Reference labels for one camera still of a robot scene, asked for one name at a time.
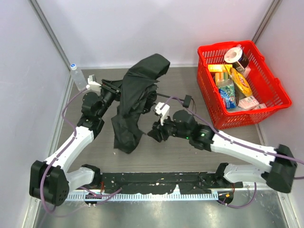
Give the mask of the black folding umbrella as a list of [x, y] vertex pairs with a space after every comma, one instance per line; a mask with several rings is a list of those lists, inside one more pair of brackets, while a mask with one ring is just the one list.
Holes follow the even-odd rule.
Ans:
[[123, 76], [119, 105], [111, 118], [115, 149], [130, 154], [138, 146], [144, 134], [138, 121], [150, 95], [158, 88], [158, 78], [167, 73], [170, 64], [164, 56], [153, 54], [133, 65]]

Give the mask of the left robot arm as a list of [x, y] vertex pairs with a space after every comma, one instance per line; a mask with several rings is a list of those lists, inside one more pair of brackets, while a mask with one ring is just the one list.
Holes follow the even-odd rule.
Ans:
[[30, 196], [60, 206], [68, 194], [82, 186], [97, 187], [102, 175], [98, 167], [82, 165], [76, 171], [69, 168], [83, 149], [101, 132], [104, 125], [103, 115], [113, 101], [119, 101], [122, 80], [103, 79], [99, 84], [89, 78], [82, 91], [81, 117], [73, 126], [71, 136], [59, 149], [44, 161], [35, 161], [30, 170]]

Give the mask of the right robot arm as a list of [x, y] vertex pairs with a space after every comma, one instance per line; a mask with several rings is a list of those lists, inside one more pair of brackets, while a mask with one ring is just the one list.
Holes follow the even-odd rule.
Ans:
[[247, 162], [246, 165], [222, 163], [216, 176], [219, 185], [236, 182], [256, 182], [282, 193], [290, 193], [295, 179], [297, 162], [288, 146], [263, 146], [250, 143], [198, 123], [185, 110], [172, 118], [153, 123], [148, 136], [158, 142], [170, 136], [187, 139], [198, 150], [222, 153]]

